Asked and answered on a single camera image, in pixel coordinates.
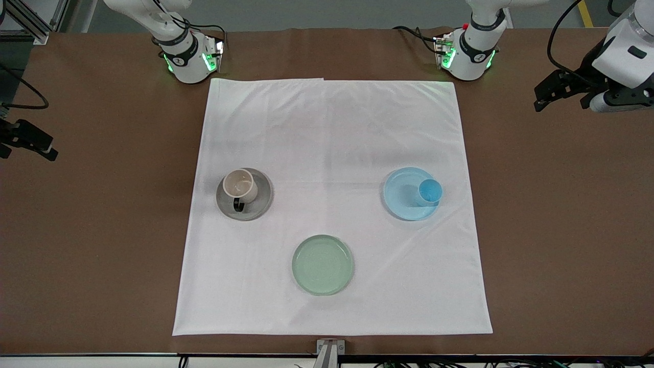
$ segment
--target mint green plate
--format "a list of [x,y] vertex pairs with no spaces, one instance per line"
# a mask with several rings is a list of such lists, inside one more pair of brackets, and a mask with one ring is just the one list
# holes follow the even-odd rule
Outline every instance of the mint green plate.
[[293,255],[293,277],[313,295],[338,293],[350,282],[353,271],[350,249],[333,236],[312,236]]

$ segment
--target brown table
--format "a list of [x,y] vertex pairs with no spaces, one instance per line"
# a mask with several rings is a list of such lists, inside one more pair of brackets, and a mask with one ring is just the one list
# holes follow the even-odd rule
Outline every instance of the brown table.
[[[603,34],[562,29],[555,54],[575,66]],[[495,332],[348,337],[350,353],[654,346],[654,115],[599,115],[574,98],[535,113],[548,35],[507,31],[481,80],[455,82]],[[31,54],[25,78],[51,106],[11,119],[53,135],[60,155],[0,162],[1,351],[315,351],[312,336],[171,336],[209,82],[178,83],[149,38],[53,34]],[[391,30],[232,33],[222,72],[452,80]],[[37,102],[26,88],[17,101]]]

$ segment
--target mug handle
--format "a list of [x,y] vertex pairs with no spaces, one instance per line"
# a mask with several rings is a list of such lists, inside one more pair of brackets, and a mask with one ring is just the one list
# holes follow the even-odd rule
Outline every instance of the mug handle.
[[244,207],[245,207],[245,203],[241,203],[240,198],[234,198],[234,211],[243,212]]

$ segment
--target white cloth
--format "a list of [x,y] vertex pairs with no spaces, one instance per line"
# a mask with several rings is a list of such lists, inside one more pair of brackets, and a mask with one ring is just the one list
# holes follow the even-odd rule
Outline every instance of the white cloth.
[[[443,185],[409,222],[381,200],[415,166]],[[227,218],[215,193],[251,167],[274,187],[268,212]],[[316,297],[291,271],[297,246],[336,236],[354,258],[341,292]],[[424,81],[211,81],[173,335],[492,333],[456,94]]]

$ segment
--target wire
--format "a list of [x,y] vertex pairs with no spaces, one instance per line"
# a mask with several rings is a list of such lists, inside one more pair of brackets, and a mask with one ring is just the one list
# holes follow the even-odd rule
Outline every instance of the wire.
[[181,29],[189,29],[190,28],[190,29],[194,29],[196,31],[199,31],[200,28],[218,28],[223,33],[223,37],[225,39],[227,39],[227,32],[225,31],[225,29],[223,27],[220,27],[217,24],[207,24],[207,25],[193,24],[193,23],[189,22],[185,18],[179,19],[177,17],[174,17],[172,14],[168,13],[168,10],[165,10],[158,0],[152,0],[152,2],[159,8],[159,10],[161,10],[162,12],[168,14],[173,19],[173,23],[175,23],[175,25],[177,27],[180,27]]
[[609,0],[609,3],[606,5],[606,10],[608,10],[609,14],[612,15],[612,16],[622,15],[621,13],[618,13],[613,9],[613,0]]
[[2,63],[0,63],[0,68],[4,69],[7,73],[9,73],[9,75],[11,75],[15,79],[17,79],[18,82],[24,84],[26,87],[28,87],[30,90],[32,90],[32,92],[36,93],[36,95],[38,97],[40,97],[41,101],[43,101],[43,105],[41,105],[41,106],[19,105],[19,104],[15,104],[15,103],[0,102],[1,107],[6,107],[6,108],[13,107],[15,109],[26,109],[26,110],[43,110],[43,109],[47,109],[48,106],[50,106],[50,103],[48,102],[48,100],[46,100],[46,98],[36,88],[32,87],[31,84],[25,82],[25,79],[21,78],[18,74],[16,74],[12,70],[12,68],[7,67],[5,64],[2,64]]
[[408,27],[405,27],[405,26],[397,26],[397,27],[393,27],[393,29],[400,29],[402,31],[407,31],[410,34],[412,34],[413,36],[418,37],[418,38],[420,38],[420,39],[422,39],[424,41],[433,41],[434,40],[433,38],[423,36],[422,33],[416,33],[416,31],[413,31],[411,28],[408,28]]
[[416,27],[415,31],[418,33],[418,37],[420,37],[420,39],[422,40],[422,43],[424,43],[424,46],[427,48],[427,50],[433,52],[434,54],[445,55],[444,51],[438,51],[438,50],[436,50],[434,48],[431,48],[429,46],[429,44],[425,40],[426,37],[422,35],[422,32],[420,32],[420,28]]
[[422,32],[420,31],[420,28],[418,28],[418,27],[415,28],[415,31],[413,31],[411,28],[408,28],[408,27],[405,27],[405,26],[397,26],[397,27],[393,27],[393,29],[400,29],[402,31],[407,31],[410,34],[412,34],[413,36],[418,37],[422,41],[424,46],[427,48],[427,50],[433,52],[434,54],[445,55],[445,53],[443,51],[434,50],[427,43],[427,41],[434,42],[434,37],[441,37],[441,36],[445,35],[445,33],[441,33],[440,35],[435,35],[434,37],[425,37],[425,36],[422,35]]
[[550,62],[551,62],[555,67],[557,67],[557,68],[559,68],[559,69],[561,69],[561,70],[563,70],[563,71],[568,72],[569,74],[575,76],[576,78],[578,78],[578,79],[581,80],[582,82],[588,84],[589,86],[591,86],[591,87],[599,87],[597,84],[595,84],[595,83],[589,81],[588,79],[582,77],[581,75],[575,73],[575,72],[572,71],[570,68],[568,68],[568,67],[566,67],[566,66],[563,66],[561,63],[559,63],[559,62],[557,62],[556,60],[554,60],[554,57],[552,56],[552,42],[554,41],[554,35],[557,34],[557,30],[559,29],[559,26],[561,25],[561,22],[563,22],[563,20],[564,20],[564,19],[566,18],[566,16],[567,16],[571,11],[572,11],[572,9],[574,9],[574,8],[575,8],[577,5],[579,5],[579,3],[582,2],[582,1],[583,1],[583,0],[575,0],[574,3],[572,3],[572,5],[570,5],[570,7],[568,7],[568,8],[566,9],[566,11],[563,12],[563,15],[561,15],[561,17],[559,18],[559,20],[557,20],[557,23],[554,25],[554,28],[552,28],[552,33],[550,33],[550,35],[549,35],[549,40],[547,41],[547,58],[549,59],[549,61],[550,61]]
[[188,364],[188,356],[181,356],[179,357],[179,363],[177,364],[177,368],[186,368],[187,364]]

